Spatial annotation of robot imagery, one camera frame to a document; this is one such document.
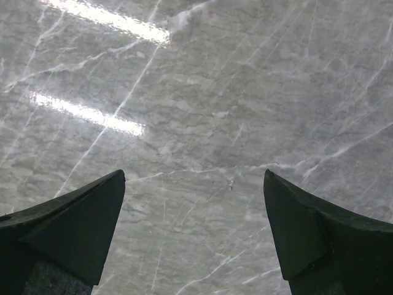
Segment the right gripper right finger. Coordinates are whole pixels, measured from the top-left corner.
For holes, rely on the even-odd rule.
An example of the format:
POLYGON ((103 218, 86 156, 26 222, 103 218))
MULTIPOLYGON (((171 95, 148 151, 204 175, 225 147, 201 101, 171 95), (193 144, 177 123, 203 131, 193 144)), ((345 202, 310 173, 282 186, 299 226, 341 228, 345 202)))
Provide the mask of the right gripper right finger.
POLYGON ((292 294, 392 294, 392 224, 316 197, 270 170, 263 194, 292 294))

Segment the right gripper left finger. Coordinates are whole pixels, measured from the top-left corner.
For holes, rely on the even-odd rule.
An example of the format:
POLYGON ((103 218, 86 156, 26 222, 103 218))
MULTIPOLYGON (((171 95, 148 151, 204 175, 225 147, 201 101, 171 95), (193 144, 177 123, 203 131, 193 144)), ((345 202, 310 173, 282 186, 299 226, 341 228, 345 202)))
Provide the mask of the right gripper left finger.
POLYGON ((1 216, 1 294, 91 294, 125 195, 116 170, 65 195, 1 216))

